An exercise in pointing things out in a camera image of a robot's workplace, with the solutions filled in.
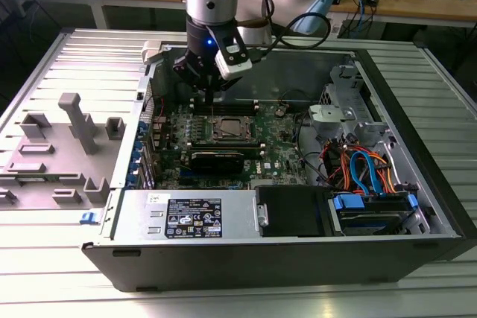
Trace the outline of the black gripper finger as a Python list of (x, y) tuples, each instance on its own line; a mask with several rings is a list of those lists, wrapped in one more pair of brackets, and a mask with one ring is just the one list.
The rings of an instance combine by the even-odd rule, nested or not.
[(212, 103), (212, 64), (196, 54), (184, 54), (174, 61), (175, 73), (193, 89), (204, 93), (206, 104)]
[(209, 82), (209, 103), (213, 104), (216, 92), (224, 92), (232, 85), (232, 80), (211, 79)]

